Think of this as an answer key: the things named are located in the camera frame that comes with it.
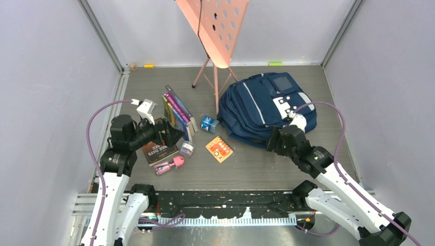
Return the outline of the Animal Farm book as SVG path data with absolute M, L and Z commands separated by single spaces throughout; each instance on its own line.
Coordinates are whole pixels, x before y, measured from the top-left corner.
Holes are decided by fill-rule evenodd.
M 190 133 L 190 129 L 188 124 L 184 121 L 184 119 L 178 114 L 178 111 L 172 106 L 170 101 L 167 99 L 167 95 L 169 93 L 165 93 L 162 95 L 163 105 L 164 105 L 164 115 L 170 121 L 171 125 L 178 130 L 184 131 L 184 140 L 191 141 L 192 136 Z

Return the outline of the navy blue student backpack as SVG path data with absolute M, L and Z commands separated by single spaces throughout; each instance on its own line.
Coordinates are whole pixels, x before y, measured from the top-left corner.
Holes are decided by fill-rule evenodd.
M 306 133 L 316 128 L 311 98 L 289 73 L 268 72 L 231 84 L 219 99 L 217 119 L 230 137 L 265 149 L 274 128 L 291 123 L 293 110 L 305 117 Z

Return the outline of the purple Treehouse book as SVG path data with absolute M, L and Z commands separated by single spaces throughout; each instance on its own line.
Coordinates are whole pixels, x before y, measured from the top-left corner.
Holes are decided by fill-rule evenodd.
M 190 118 L 185 114 L 184 110 L 178 105 L 178 103 L 176 102 L 176 100 L 169 94 L 166 96 L 167 99 L 170 101 L 170 103 L 172 104 L 172 106 L 178 111 L 178 114 L 184 119 L 184 121 L 188 124 L 188 127 L 190 129 L 190 133 L 191 133 L 191 138 L 193 140 L 193 135 L 195 134 L 195 132 L 193 131 L 193 126 L 192 126 L 192 122 L 190 121 Z

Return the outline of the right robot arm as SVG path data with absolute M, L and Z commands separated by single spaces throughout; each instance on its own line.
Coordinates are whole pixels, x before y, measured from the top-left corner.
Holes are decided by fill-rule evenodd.
M 293 189 L 293 205 L 321 212 L 351 233 L 360 245 L 401 245 L 411 237 L 411 218 L 376 200 L 344 170 L 337 158 L 305 136 L 305 118 L 296 115 L 284 127 L 274 127 L 266 150 L 288 156 L 298 169 L 337 196 L 332 198 L 309 180 Z

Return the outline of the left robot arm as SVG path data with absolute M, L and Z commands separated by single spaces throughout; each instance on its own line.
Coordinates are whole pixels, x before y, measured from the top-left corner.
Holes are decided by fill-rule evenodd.
M 109 147 L 100 158 L 97 198 L 81 245 L 127 245 L 141 214 L 157 206 L 154 186 L 135 184 L 125 207 L 119 209 L 137 150 L 151 142 L 172 147 L 184 136 L 165 118 L 153 124 L 145 118 L 136 123 L 127 114 L 112 119 L 110 134 Z

